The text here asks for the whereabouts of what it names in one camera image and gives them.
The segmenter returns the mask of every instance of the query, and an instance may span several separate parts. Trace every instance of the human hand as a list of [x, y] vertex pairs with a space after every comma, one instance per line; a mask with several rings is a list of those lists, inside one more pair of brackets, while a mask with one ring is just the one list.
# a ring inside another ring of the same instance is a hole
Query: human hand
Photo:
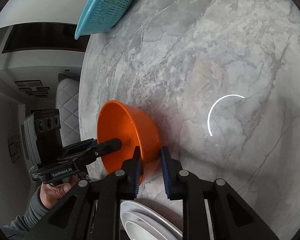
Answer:
[[40, 200], [46, 208], [52, 208], [58, 199], [62, 198], [71, 188], [77, 184], [79, 179], [76, 176], [71, 176], [69, 183], [63, 183], [58, 186], [50, 184], [41, 184]]

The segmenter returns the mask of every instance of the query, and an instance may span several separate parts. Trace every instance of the white plate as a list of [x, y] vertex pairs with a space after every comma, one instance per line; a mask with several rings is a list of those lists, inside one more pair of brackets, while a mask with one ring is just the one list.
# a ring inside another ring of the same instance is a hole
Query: white plate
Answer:
[[164, 226], [144, 214], [126, 211], [122, 213], [121, 221], [123, 224], [125, 224], [126, 221], [143, 221], [156, 230], [165, 240], [177, 240]]
[[174, 226], [164, 217], [162, 217], [152, 209], [146, 207], [145, 205], [132, 200], [126, 200], [123, 201], [120, 205], [120, 216], [122, 216], [122, 213], [125, 211], [138, 212], [152, 218], [153, 220], [164, 226], [167, 230], [169, 230], [177, 240], [182, 240], [182, 232], [176, 226]]
[[126, 221], [124, 228], [131, 240], [163, 240], [164, 238], [143, 221]]

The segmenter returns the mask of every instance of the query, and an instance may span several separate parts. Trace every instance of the marble countertop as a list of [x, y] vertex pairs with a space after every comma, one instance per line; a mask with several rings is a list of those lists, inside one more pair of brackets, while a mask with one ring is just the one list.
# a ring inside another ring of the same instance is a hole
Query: marble countertop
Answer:
[[[222, 96], [210, 115], [212, 105]], [[199, 178], [224, 178], [281, 240], [300, 227], [300, 11], [291, 0], [134, 0], [92, 35], [79, 92], [82, 139], [116, 99], [148, 113]], [[89, 165], [105, 176], [100, 160]], [[160, 171], [139, 201], [182, 226]]]

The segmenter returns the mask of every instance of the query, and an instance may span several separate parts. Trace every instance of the screw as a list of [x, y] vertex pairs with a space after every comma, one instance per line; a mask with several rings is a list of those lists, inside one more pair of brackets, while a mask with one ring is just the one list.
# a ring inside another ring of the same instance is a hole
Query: screw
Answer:
[[123, 176], [125, 174], [124, 170], [117, 170], [115, 171], [116, 176]]
[[216, 184], [218, 186], [224, 186], [226, 184], [225, 180], [224, 179], [217, 179], [216, 180]]
[[179, 171], [179, 175], [185, 177], [185, 176], [189, 175], [189, 172], [186, 170], [181, 170], [181, 171]]
[[88, 185], [88, 182], [85, 179], [83, 179], [78, 182], [78, 185], [79, 187], [85, 187]]

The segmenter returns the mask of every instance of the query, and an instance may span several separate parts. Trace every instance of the person's arm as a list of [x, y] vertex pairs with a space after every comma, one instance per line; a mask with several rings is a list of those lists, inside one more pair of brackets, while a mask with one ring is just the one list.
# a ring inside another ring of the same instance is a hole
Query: person's arm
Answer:
[[40, 191], [41, 186], [32, 196], [29, 209], [23, 216], [17, 216], [16, 220], [11, 222], [11, 227], [17, 230], [29, 231], [48, 212], [49, 209], [40, 200]]
[[26, 213], [23, 216], [17, 216], [11, 222], [10, 227], [29, 231], [58, 202], [58, 199], [62, 198], [78, 181], [76, 176], [72, 176], [70, 183], [56, 187], [42, 184], [32, 196]]

